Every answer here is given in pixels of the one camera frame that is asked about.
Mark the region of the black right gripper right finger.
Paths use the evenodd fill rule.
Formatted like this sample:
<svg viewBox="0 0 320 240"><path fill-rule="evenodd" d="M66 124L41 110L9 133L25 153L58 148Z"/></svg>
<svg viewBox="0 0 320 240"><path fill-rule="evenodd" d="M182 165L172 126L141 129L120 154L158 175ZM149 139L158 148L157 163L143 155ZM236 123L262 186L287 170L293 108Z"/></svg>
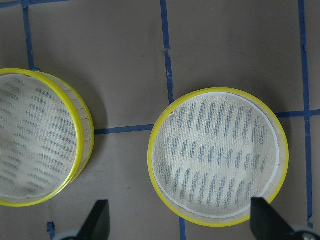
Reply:
<svg viewBox="0 0 320 240"><path fill-rule="evenodd" d="M250 230L256 240L297 240L292 227L262 197L252 197Z"/></svg>

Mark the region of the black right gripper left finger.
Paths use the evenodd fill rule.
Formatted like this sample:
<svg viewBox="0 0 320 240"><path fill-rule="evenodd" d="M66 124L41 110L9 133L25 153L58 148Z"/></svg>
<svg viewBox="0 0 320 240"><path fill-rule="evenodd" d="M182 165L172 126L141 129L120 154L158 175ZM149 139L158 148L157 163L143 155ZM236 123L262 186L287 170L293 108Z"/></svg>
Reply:
<svg viewBox="0 0 320 240"><path fill-rule="evenodd" d="M97 200L85 220L78 240L107 240L111 231L109 201Z"/></svg>

